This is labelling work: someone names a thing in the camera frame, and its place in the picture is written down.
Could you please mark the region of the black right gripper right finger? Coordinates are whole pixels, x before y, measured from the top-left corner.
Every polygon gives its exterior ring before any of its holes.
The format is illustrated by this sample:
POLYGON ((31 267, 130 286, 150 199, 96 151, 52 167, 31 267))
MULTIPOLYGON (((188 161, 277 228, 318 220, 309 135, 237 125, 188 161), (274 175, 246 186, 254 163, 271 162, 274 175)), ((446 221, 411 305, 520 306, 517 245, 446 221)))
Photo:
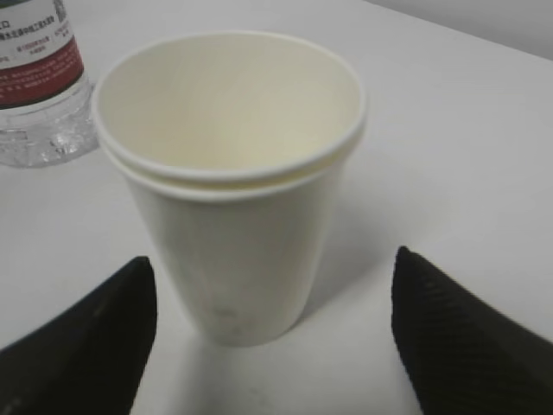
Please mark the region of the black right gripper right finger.
POLYGON ((550 414, 552 344, 402 246, 391 331, 424 414, 550 414))

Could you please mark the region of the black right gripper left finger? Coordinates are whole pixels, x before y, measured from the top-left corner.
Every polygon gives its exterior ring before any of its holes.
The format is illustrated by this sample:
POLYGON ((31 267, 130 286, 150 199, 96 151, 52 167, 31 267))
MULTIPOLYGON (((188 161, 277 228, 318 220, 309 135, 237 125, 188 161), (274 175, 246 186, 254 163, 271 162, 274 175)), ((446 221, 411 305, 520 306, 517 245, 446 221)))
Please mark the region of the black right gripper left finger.
POLYGON ((155 273, 136 257, 1 351, 3 414, 128 414, 156 338, 155 273))

